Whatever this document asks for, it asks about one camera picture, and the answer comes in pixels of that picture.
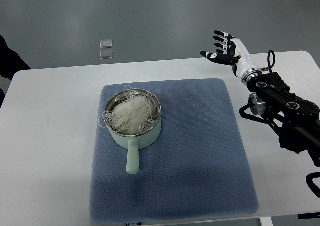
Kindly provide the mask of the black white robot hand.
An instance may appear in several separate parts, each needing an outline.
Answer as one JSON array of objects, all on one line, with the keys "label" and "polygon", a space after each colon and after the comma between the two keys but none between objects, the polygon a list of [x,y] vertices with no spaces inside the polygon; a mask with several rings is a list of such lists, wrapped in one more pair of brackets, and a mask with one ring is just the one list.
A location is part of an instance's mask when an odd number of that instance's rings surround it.
[{"label": "black white robot hand", "polygon": [[244,84],[249,81],[249,77],[262,74],[262,70],[253,63],[251,54],[239,38],[219,30],[214,33],[216,52],[201,51],[201,56],[212,63],[231,66],[233,74]]}]

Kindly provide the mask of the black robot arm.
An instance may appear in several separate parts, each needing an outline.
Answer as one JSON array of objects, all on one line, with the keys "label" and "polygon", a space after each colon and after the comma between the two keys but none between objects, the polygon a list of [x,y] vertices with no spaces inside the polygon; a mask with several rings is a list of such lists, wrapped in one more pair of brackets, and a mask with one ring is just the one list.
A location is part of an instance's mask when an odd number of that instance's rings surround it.
[{"label": "black robot arm", "polygon": [[239,110],[242,118],[267,124],[278,136],[280,147],[299,154],[307,151],[320,166],[320,108],[290,92],[277,72],[274,51],[267,56],[266,74],[253,73],[245,80],[251,92],[247,105]]}]

